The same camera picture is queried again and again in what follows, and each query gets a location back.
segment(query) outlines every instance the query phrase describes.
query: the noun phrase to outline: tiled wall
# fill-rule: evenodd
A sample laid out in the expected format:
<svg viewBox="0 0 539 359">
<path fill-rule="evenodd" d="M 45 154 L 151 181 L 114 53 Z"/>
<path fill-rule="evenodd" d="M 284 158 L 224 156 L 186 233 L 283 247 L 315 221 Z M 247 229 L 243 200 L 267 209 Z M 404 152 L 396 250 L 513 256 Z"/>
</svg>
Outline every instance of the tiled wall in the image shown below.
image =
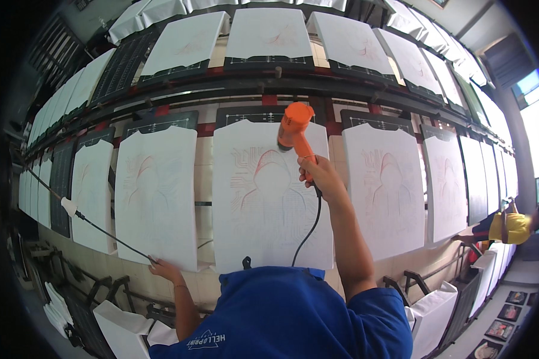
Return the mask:
<svg viewBox="0 0 539 359">
<path fill-rule="evenodd" d="M 288 104 L 288 101 L 281 102 L 279 104 Z M 197 110 L 200 112 L 199 122 L 215 122 L 216 111 L 219 107 L 225 106 L 255 106 L 260 105 L 261 101 L 247 101 L 247 102 L 232 102 L 232 103 L 220 103 L 220 104 L 203 104 L 199 106 L 191 107 L 177 107 L 171 110 L 171 112 Z M 335 108 L 336 119 L 339 111 L 343 108 L 367 110 L 363 107 L 363 104 L 343 104 Z M 116 136 L 121 135 L 122 123 L 115 123 Z M 329 156 L 330 161 L 335 165 L 336 170 L 340 174 L 344 184 L 348 183 L 348 171 L 347 163 L 345 160 L 345 150 L 343 145 L 343 139 L 341 136 L 330 136 L 329 141 Z M 211 201 L 211 172 L 213 165 L 213 138 L 212 137 L 200 137 L 196 143 L 196 157 L 194 166 L 194 191 L 195 200 L 200 202 Z M 115 169 L 117 161 L 117 150 L 114 151 L 112 168 Z M 210 206 L 196 206 L 196 229 L 198 236 L 198 246 L 213 239 L 213 228 L 211 223 L 211 207 Z M 105 255 L 104 253 L 96 252 L 82 245 L 76 244 L 71 240 L 64 238 L 52 230 L 47 229 L 41 225 L 38 225 L 40 238 L 44 241 L 48 241 L 50 245 L 62 250 L 64 257 L 69 261 L 75 263 L 80 268 L 90 272 L 96 277 L 112 276 L 113 280 L 116 280 L 124 275 L 130 276 L 130 289 L 131 291 L 138 292 L 145 296 L 173 301 L 173 287 L 172 284 L 161 277 L 157 277 L 151 274 L 146 265 L 142 265 L 127 260 L 122 260 L 112 255 Z M 425 275 L 445 263 L 449 262 L 455 255 L 459 248 L 459 242 L 446 241 L 440 247 L 435 249 L 421 248 L 413 252 L 404 253 L 393 258 L 387 258 L 375 262 L 375 279 L 378 285 L 383 285 L 383 276 L 391 276 L 395 280 L 398 280 L 402 285 L 405 284 L 403 278 L 403 271 L 413 270 Z M 214 247 L 213 242 L 206 244 L 198 250 L 198 260 L 205 262 L 214 262 Z M 448 269 L 438 273 L 437 275 L 428 279 L 428 285 L 431 290 L 435 290 L 440 286 L 442 280 L 451 280 L 455 276 L 455 265 L 452 265 Z M 206 269 L 201 273 L 189 273 L 183 272 L 183 276 L 186 279 L 186 283 L 192 294 L 194 301 L 204 308 L 212 309 L 216 305 L 217 298 L 220 295 L 220 288 L 218 282 L 218 275 L 211 269 Z M 92 286 L 92 281 L 87 280 L 83 283 L 76 282 L 73 278 L 70 278 L 72 282 L 77 284 L 82 290 L 88 291 Z M 341 281 L 337 272 L 337 266 L 331 270 L 326 271 L 326 281 L 334 288 L 338 293 L 345 298 Z M 102 289 L 98 300 L 103 300 L 107 291 Z M 423 295 L 417 286 L 412 288 L 409 293 L 410 299 L 416 301 Z M 129 308 L 126 297 L 123 293 L 118 293 L 118 303 L 123 309 Z M 147 303 L 139 299 L 134 299 L 134 305 L 136 311 L 145 313 L 145 306 Z"/>
</svg>

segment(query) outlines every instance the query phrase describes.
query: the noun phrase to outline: person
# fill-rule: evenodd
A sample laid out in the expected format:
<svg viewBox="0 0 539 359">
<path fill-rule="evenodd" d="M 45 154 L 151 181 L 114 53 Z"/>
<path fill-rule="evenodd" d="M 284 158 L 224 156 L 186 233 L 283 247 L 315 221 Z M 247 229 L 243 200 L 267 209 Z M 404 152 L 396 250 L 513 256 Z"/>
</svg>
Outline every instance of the person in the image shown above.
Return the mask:
<svg viewBox="0 0 539 359">
<path fill-rule="evenodd" d="M 323 270 L 257 267 L 220 275 L 216 309 L 200 322 L 180 270 L 157 260 L 150 271 L 173 283 L 179 342 L 151 346 L 152 359 L 409 359 L 413 340 L 402 298 L 393 288 L 377 287 L 345 186 L 326 158 L 317 159 L 298 159 L 299 180 L 311 173 L 328 203 L 347 305 L 323 280 Z"/>
<path fill-rule="evenodd" d="M 460 240 L 467 244 L 480 241 L 502 241 L 505 244 L 523 244 L 529 236 L 539 230 L 539 205 L 531 215 L 517 211 L 515 199 L 510 197 L 509 205 L 503 212 L 491 213 L 471 231 L 473 235 L 454 235 L 452 240 Z"/>
</svg>

